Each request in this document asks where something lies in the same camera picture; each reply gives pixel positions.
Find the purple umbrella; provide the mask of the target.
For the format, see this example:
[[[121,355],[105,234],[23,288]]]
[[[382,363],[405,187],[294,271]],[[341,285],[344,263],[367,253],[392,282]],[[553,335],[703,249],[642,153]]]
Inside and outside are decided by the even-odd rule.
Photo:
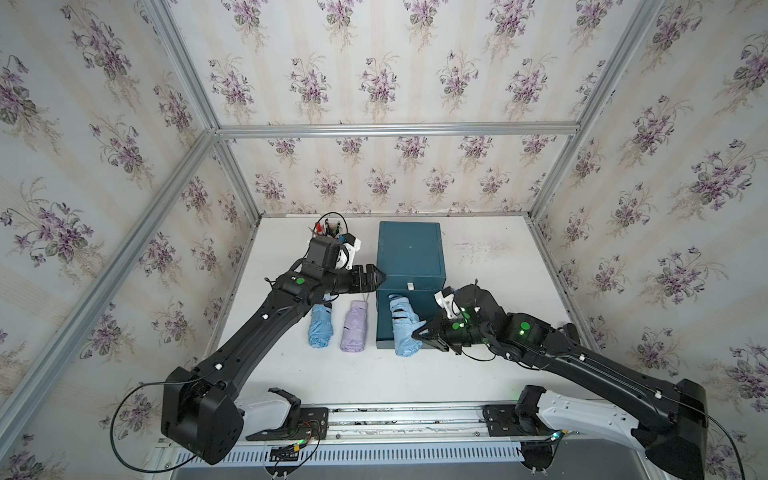
[[[345,316],[340,349],[346,353],[359,353],[365,348],[368,303],[352,301]]]

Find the teal drawer cabinet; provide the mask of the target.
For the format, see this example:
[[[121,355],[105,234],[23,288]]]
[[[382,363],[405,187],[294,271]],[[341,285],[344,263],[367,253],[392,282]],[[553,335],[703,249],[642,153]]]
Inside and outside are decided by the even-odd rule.
[[[442,232],[435,222],[381,221],[376,266],[386,280],[376,291],[376,347],[393,349],[389,296],[407,298],[421,320],[439,311],[434,295],[446,282]]]

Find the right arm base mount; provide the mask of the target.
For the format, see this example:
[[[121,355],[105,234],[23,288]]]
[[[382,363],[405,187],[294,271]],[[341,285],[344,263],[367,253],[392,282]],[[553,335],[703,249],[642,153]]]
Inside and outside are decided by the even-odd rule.
[[[539,418],[538,403],[547,390],[526,385],[518,400],[511,404],[488,404],[482,407],[483,420],[491,437],[551,437],[556,430]]]

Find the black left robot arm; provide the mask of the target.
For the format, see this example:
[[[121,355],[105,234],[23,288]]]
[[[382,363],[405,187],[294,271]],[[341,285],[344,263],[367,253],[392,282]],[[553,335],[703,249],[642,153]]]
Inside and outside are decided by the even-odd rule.
[[[210,465],[236,445],[246,413],[236,400],[277,341],[327,295],[369,293],[385,281],[373,264],[354,261],[360,240],[320,235],[270,284],[264,302],[221,347],[193,369],[178,367],[163,389],[160,432]]]

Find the blue umbrella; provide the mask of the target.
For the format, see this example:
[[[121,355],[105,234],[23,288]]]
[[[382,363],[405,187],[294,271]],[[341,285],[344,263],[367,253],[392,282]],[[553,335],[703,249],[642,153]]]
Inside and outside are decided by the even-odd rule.
[[[415,330],[425,325],[415,313],[410,300],[399,294],[389,296],[392,317],[394,350],[399,357],[408,358],[418,353],[423,343],[412,337]]]
[[[326,348],[332,336],[332,305],[330,303],[314,305],[308,329],[309,345],[315,349]]]

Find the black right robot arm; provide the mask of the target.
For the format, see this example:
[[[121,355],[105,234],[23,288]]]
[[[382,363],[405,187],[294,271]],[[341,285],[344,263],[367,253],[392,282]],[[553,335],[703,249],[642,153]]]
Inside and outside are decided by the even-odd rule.
[[[483,411],[492,436],[525,437],[523,464],[544,471],[557,444],[576,432],[638,451],[678,479],[706,474],[707,436],[715,420],[705,389],[632,370],[581,345],[576,327],[553,327],[527,313],[507,313],[475,284],[447,287],[435,295],[441,310],[412,337],[457,356],[483,345],[496,358],[524,369],[551,373],[595,394],[593,400],[527,385],[510,405]]]

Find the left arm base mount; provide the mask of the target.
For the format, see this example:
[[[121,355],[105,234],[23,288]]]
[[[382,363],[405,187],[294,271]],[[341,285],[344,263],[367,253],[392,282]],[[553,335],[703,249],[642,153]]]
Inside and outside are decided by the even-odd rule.
[[[329,426],[329,409],[311,407],[292,393],[270,388],[260,397],[247,400],[241,440],[324,440]]]

